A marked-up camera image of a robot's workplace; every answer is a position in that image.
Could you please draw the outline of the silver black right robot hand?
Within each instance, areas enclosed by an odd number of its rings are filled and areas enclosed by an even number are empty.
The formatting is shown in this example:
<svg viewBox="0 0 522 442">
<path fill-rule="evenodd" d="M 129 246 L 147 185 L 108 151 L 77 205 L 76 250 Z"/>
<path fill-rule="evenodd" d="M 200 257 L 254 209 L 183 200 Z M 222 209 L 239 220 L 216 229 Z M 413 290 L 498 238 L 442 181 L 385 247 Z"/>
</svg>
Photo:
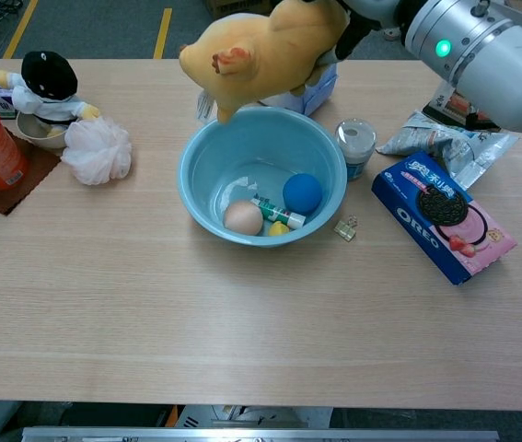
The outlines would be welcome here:
<svg viewBox="0 0 522 442">
<path fill-rule="evenodd" d="M 372 30 L 398 29 L 405 44 L 413 19 L 425 1 L 339 1 L 349 15 L 349 24 L 333 47 L 337 62 L 347 59 Z"/>
</svg>

